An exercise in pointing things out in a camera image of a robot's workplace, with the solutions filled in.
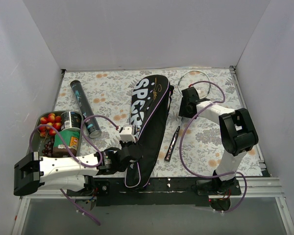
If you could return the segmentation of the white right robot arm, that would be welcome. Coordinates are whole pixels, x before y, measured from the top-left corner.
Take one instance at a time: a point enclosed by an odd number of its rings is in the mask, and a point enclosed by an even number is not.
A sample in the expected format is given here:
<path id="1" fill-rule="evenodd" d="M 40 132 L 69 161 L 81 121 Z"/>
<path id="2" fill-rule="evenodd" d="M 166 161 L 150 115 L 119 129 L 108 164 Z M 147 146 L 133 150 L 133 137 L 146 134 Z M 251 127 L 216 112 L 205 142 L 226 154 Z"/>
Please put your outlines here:
<path id="1" fill-rule="evenodd" d="M 179 110 L 179 116 L 191 119 L 188 125 L 197 117 L 202 117 L 220 126 L 224 152 L 221 162 L 212 176 L 201 176 L 188 169 L 182 157 L 183 136 L 179 144 L 179 156 L 185 169 L 197 177 L 212 179 L 212 190 L 220 195 L 229 190 L 230 183 L 235 180 L 238 174 L 237 169 L 243 157 L 259 141 L 248 110 L 246 108 L 234 110 L 221 106 L 225 102 L 225 95 L 221 94 L 221 101 L 211 101 L 207 98 L 200 98 L 197 90 L 194 87 L 189 87 L 182 90 Z"/>

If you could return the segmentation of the black shuttlecock tube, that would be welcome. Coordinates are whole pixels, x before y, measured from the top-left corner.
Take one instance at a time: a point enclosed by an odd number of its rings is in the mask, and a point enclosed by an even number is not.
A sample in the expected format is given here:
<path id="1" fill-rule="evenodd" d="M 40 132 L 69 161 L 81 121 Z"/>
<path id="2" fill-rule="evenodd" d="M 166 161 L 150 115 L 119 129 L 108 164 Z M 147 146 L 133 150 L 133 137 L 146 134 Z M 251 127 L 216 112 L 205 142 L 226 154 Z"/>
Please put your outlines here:
<path id="1" fill-rule="evenodd" d="M 101 129 L 96 118 L 88 118 L 89 116 L 94 115 L 94 113 L 82 88 L 81 82 L 79 80 L 74 80 L 70 83 L 70 87 L 76 97 L 78 106 L 85 119 L 85 126 L 89 133 L 89 137 L 92 139 L 99 137 L 101 135 Z"/>

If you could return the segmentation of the black racket cover bag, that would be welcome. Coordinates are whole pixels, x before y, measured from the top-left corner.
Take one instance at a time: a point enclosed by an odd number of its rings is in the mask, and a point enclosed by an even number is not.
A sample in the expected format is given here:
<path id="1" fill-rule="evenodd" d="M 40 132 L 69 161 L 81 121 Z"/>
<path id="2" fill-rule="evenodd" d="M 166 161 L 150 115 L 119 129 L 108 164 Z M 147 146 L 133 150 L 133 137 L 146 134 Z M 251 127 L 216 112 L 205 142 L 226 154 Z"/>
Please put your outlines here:
<path id="1" fill-rule="evenodd" d="M 162 145 L 174 90 L 164 75 L 150 75 L 133 88 L 130 124 L 142 157 L 126 170 L 124 184 L 139 189 L 148 184 Z"/>

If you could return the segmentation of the black badminton racket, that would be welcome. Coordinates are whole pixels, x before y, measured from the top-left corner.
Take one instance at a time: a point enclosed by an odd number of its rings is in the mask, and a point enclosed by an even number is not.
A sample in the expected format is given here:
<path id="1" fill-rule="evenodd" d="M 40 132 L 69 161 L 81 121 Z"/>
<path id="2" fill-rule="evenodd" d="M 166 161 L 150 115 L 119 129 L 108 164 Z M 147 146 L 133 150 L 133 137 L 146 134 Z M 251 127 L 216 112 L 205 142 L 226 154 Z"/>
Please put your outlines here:
<path id="1" fill-rule="evenodd" d="M 174 151 L 174 148 L 175 148 L 178 136 L 179 136 L 179 131 L 180 131 L 182 121 L 183 121 L 183 117 L 181 118 L 180 124 L 178 125 L 177 129 L 175 130 L 173 137 L 172 137 L 172 140 L 170 142 L 170 145 L 168 147 L 167 153 L 164 158 L 164 161 L 166 161 L 166 162 L 171 161 L 171 157 L 172 157 L 172 154 L 173 154 L 173 151 Z"/>

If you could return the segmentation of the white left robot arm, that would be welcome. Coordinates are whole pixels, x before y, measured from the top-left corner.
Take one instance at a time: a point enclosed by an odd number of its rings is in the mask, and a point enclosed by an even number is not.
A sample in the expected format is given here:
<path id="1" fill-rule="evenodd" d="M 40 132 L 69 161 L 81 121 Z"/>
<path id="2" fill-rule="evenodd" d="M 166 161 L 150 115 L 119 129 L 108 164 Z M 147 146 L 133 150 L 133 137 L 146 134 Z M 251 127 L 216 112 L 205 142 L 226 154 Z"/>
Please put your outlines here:
<path id="1" fill-rule="evenodd" d="M 108 148 L 79 157 L 49 158 L 28 153 L 14 165 L 15 196 L 26 196 L 40 189 L 68 189 L 88 196 L 94 192 L 93 177 L 124 172 L 143 157 L 137 142 L 122 142 L 121 148 Z"/>

